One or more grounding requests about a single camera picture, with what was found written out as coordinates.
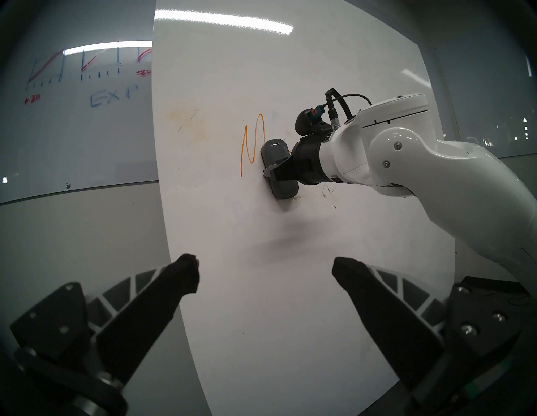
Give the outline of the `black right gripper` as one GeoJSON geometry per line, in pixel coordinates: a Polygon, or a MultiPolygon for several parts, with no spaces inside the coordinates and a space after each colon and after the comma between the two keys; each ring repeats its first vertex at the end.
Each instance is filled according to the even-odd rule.
{"type": "Polygon", "coordinates": [[[320,145],[325,136],[310,134],[300,138],[291,156],[281,159],[269,158],[264,162],[263,176],[273,180],[297,180],[303,185],[328,182],[320,162],[320,145]]]}

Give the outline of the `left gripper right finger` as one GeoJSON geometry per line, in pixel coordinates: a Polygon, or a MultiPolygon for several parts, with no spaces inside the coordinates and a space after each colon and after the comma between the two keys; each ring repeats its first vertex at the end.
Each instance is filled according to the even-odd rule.
{"type": "Polygon", "coordinates": [[[336,257],[332,275],[411,391],[455,391],[499,364],[523,331],[507,303],[454,284],[442,300],[410,276],[336,257]]]}

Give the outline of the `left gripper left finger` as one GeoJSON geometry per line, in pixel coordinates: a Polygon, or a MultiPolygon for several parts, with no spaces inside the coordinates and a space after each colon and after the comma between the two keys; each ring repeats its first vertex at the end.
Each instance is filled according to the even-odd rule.
{"type": "Polygon", "coordinates": [[[199,261],[183,254],[165,267],[125,278],[96,295],[68,282],[10,325],[23,353],[78,373],[106,372],[127,384],[173,319],[180,300],[197,291],[199,261]]]}

